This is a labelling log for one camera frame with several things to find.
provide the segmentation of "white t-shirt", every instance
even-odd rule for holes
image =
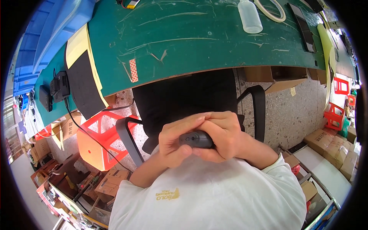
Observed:
[[[259,170],[242,159],[223,163],[191,155],[148,188],[123,180],[109,229],[300,230],[305,196],[281,154]]]

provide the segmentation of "red adhesive tape strip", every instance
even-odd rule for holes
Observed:
[[[137,74],[137,65],[135,63],[135,59],[132,59],[129,61],[129,65],[130,65],[130,72],[132,74],[132,82],[137,82],[138,81],[138,74]]]

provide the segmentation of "gold logo print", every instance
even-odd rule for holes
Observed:
[[[179,193],[179,189],[175,188],[174,192],[170,192],[170,190],[162,190],[161,193],[156,193],[156,200],[171,200],[171,199],[177,199],[179,198],[180,193]]]

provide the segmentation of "black remote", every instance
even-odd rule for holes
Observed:
[[[179,137],[180,145],[189,145],[194,148],[203,148],[203,149],[214,149],[215,144],[212,141],[212,138],[202,130],[197,130],[194,132],[188,132],[180,135]]]

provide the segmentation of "plastic squeeze bottle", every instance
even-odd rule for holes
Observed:
[[[253,2],[249,0],[240,0],[238,10],[243,24],[243,30],[245,32],[259,33],[263,30],[257,8]]]

